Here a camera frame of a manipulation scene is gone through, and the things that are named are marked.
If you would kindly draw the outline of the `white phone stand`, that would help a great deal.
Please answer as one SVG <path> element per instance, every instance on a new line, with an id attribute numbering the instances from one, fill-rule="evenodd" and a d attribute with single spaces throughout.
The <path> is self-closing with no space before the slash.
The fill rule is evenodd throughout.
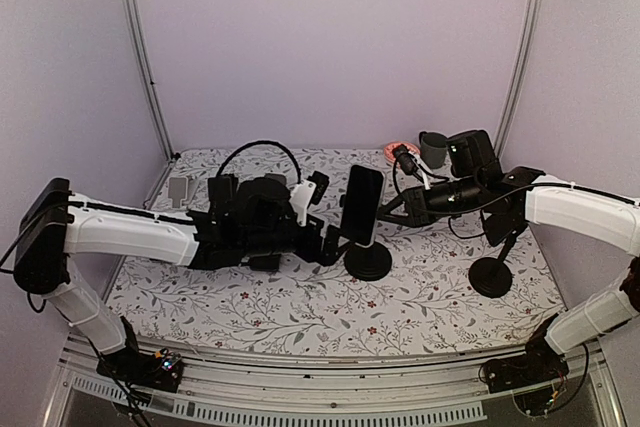
<path id="1" fill-rule="evenodd" d="M 170 177 L 168 198 L 172 209 L 186 208 L 193 200 L 200 181 L 192 176 Z"/>

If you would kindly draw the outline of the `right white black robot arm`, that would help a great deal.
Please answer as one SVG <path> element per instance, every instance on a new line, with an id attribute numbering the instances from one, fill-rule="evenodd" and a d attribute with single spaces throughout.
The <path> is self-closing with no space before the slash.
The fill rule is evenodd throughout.
<path id="1" fill-rule="evenodd" d="M 504 172 L 484 130 L 456 134 L 445 142 L 450 177 L 397 193 L 377 213 L 381 221 L 424 227 L 440 219 L 479 212 L 484 235 L 502 248 L 496 258 L 472 264 L 469 281 L 485 297 L 506 294 L 512 274 L 505 258 L 531 224 L 558 227 L 600 240 L 630 255 L 629 266 L 609 286 L 578 306 L 545 320 L 526 343 L 517 374 L 537 383 L 556 356 L 605 335 L 639 315 L 639 202 L 562 181 L 534 168 Z"/>

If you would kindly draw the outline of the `black folding phone stand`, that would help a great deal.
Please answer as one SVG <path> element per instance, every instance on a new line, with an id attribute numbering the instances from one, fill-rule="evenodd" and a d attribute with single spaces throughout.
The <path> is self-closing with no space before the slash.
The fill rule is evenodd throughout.
<path id="1" fill-rule="evenodd" d="M 209 212 L 225 211 L 233 202 L 239 179 L 234 174 L 221 174 L 207 179 Z"/>

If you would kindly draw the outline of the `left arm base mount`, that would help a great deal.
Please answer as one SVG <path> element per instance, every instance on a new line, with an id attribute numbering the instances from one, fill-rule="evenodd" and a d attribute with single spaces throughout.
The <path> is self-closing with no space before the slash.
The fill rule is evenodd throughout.
<path id="1" fill-rule="evenodd" d="M 184 371 L 181 355 L 167 348 L 153 354 L 141 352 L 133 327 L 123 316 L 120 319 L 126 335 L 124 348 L 101 354 L 97 373 L 127 384 L 176 393 Z"/>

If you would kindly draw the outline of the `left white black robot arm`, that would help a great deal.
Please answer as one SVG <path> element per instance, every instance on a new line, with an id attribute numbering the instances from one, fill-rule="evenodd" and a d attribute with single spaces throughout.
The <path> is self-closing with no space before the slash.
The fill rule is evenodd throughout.
<path id="1" fill-rule="evenodd" d="M 340 231 L 309 208 L 328 186 L 316 173 L 293 188 L 274 175 L 240 181 L 231 174 L 208 179 L 209 208 L 161 213 L 97 202 L 55 178 L 23 216 L 17 238 L 2 256 L 24 292 L 53 304 L 128 381 L 148 373 L 148 358 L 135 335 L 82 278 L 72 258 L 98 253 L 142 257 L 193 270 L 242 264 L 274 271 L 284 254 L 322 266 L 347 247 Z"/>

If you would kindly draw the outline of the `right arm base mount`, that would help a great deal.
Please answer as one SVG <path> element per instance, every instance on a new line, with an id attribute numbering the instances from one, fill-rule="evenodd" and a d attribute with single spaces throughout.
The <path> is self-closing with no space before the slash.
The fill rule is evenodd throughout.
<path id="1" fill-rule="evenodd" d="M 529 418 L 547 417 L 568 407 L 581 393 L 586 382 L 590 352 L 588 346 L 582 343 L 585 360 L 579 383 L 563 403 L 558 402 L 566 392 L 569 367 L 565 355 L 556 353 L 545 341 L 547 330 L 557 317 L 554 314 L 536 328 L 522 354 L 489 359 L 478 370 L 478 380 L 488 386 L 490 393 L 530 387 L 558 379 L 560 384 L 557 387 L 547 387 L 543 391 L 521 393 L 513 397 L 517 409 Z"/>

